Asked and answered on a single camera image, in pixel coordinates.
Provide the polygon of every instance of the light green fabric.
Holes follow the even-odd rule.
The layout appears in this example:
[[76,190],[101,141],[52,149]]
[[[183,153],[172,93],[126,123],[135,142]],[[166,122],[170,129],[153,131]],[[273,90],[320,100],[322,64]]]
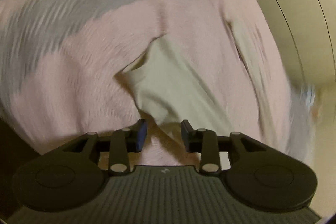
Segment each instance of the light green fabric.
[[[228,136],[232,126],[206,84],[167,36],[153,41],[123,74],[138,109],[150,114],[162,131],[180,140],[180,123]],[[222,167],[229,168],[225,159]]]

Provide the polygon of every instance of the pink blanket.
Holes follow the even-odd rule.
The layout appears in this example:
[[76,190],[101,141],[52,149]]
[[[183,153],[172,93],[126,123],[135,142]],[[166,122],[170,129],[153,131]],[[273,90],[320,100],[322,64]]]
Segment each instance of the pink blanket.
[[[290,131],[290,86],[256,0],[0,0],[2,115],[39,153],[139,118],[116,74],[163,34],[207,83],[235,131],[262,140],[254,86],[230,30],[249,27],[266,72],[279,143]],[[193,162],[151,126],[139,164]]]

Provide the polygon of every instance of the ribbed gray panel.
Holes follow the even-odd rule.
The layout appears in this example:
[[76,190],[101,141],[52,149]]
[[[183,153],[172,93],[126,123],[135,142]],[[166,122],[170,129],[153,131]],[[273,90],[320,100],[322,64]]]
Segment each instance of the ribbed gray panel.
[[110,178],[99,196],[79,208],[58,213],[22,208],[8,224],[313,224],[319,219],[309,208],[282,214],[249,208],[218,178],[199,175],[191,166],[138,166],[128,176]]

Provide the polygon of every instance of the black circular disc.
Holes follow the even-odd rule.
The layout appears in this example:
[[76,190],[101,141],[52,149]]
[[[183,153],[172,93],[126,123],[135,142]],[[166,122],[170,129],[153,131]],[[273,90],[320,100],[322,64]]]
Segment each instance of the black circular disc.
[[253,152],[223,176],[238,200],[268,212],[307,206],[317,187],[316,175],[307,165],[281,153]]
[[34,210],[60,211],[91,200],[104,175],[80,153],[45,155],[19,168],[12,180],[19,201]]

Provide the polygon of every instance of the black line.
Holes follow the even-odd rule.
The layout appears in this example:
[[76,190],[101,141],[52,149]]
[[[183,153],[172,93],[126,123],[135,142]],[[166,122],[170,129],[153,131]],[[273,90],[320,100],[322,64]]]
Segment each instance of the black line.
[[326,16],[324,15],[324,12],[323,12],[323,9],[322,9],[322,5],[320,3],[320,0],[317,0],[319,2],[319,5],[321,7],[321,11],[322,11],[322,14],[323,14],[323,17],[324,17],[324,21],[325,21],[325,24],[327,26],[327,31],[328,31],[328,35],[329,35],[329,41],[330,41],[330,46],[331,46],[331,51],[333,53],[333,60],[334,60],[334,74],[335,74],[335,82],[336,82],[336,64],[335,64],[335,54],[334,54],[334,49],[333,49],[333,44],[331,42],[331,37],[330,37],[330,33],[329,33],[329,27],[328,27],[328,23],[327,23],[327,19],[326,19]]
[[285,17],[285,14],[284,12],[282,11],[281,7],[280,7],[280,4],[278,2],[278,0],[275,0],[280,8],[280,11],[283,15],[283,18],[285,19],[286,23],[287,23],[287,26],[288,26],[288,29],[289,29],[289,32],[291,33],[291,36],[292,36],[292,39],[293,39],[293,43],[294,43],[294,46],[295,46],[295,50],[296,50],[296,54],[297,54],[297,57],[299,59],[299,63],[300,63],[300,68],[301,68],[301,75],[302,75],[302,79],[303,79],[303,83],[306,85],[306,77],[305,77],[305,71],[303,70],[303,65],[302,65],[302,62],[301,62],[301,58],[300,58],[300,54],[299,54],[299,51],[297,49],[297,46],[296,46],[296,43],[295,43],[295,39],[294,39],[294,36],[293,36],[293,33],[292,33],[292,30],[291,28],[289,27],[289,24],[287,22],[287,19]]

